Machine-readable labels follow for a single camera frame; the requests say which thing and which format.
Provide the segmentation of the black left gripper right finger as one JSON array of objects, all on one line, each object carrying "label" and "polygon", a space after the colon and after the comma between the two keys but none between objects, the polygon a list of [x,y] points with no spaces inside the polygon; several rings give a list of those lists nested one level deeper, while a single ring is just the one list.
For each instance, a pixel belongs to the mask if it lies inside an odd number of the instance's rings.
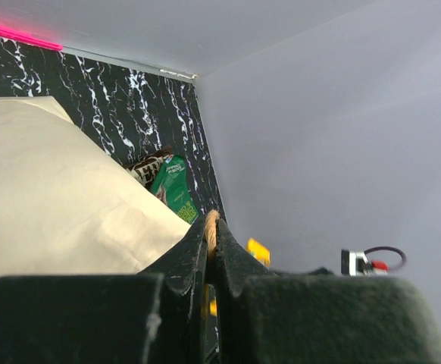
[{"label": "black left gripper right finger", "polygon": [[215,289],[224,363],[441,363],[421,292],[398,278],[278,275],[217,223]]}]

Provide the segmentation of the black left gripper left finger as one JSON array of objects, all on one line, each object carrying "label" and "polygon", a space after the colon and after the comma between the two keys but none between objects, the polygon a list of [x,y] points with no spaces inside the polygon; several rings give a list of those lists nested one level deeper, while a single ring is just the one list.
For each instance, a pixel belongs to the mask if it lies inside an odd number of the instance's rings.
[{"label": "black left gripper left finger", "polygon": [[0,277],[0,363],[203,363],[204,229],[134,274]]}]

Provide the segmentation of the yellow m&m candy bag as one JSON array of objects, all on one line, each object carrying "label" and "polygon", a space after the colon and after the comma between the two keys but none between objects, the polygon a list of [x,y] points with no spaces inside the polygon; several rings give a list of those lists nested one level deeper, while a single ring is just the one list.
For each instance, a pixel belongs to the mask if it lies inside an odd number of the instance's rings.
[{"label": "yellow m&m candy bag", "polygon": [[271,252],[268,248],[260,244],[257,240],[250,238],[246,250],[262,265],[269,267],[271,265]]}]

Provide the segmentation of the green real cookies bag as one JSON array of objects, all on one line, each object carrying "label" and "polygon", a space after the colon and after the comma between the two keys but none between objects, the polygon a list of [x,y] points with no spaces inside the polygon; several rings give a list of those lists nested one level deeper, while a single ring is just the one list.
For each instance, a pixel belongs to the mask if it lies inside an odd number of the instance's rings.
[{"label": "green real cookies bag", "polygon": [[150,192],[188,224],[199,212],[189,194],[186,182],[186,163],[178,155],[169,155],[154,179]]}]

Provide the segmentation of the brown kettle chips bag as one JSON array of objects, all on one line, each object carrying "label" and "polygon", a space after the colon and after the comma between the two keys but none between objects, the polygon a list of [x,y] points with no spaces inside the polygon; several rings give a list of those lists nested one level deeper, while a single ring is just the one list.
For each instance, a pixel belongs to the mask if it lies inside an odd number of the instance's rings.
[{"label": "brown kettle chips bag", "polygon": [[138,162],[125,167],[127,172],[147,190],[150,190],[161,166],[172,155],[172,147],[166,146],[143,156]]}]

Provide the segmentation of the brown paper bag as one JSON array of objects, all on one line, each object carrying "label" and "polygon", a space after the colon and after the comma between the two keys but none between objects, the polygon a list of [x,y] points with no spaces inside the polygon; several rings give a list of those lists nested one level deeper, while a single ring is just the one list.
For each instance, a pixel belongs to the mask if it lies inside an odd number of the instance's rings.
[{"label": "brown paper bag", "polygon": [[188,230],[54,98],[0,98],[0,277],[136,273]]}]

